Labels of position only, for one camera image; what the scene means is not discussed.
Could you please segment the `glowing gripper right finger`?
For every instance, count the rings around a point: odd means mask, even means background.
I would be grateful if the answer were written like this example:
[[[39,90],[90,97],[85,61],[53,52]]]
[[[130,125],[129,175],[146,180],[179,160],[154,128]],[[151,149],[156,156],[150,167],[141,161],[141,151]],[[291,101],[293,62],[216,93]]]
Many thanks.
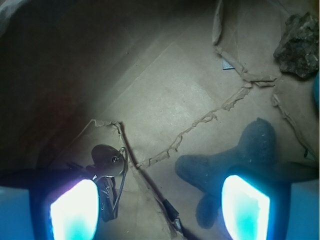
[[[318,240],[320,181],[317,175],[285,178],[242,169],[222,184],[222,216],[233,240]]]

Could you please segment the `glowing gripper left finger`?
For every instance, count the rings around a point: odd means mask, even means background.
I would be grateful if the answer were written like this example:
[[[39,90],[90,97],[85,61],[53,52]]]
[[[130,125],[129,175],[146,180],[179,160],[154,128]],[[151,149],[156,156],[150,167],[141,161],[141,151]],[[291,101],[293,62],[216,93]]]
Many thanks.
[[[98,218],[98,187],[84,173],[24,169],[0,176],[2,240],[91,240]]]

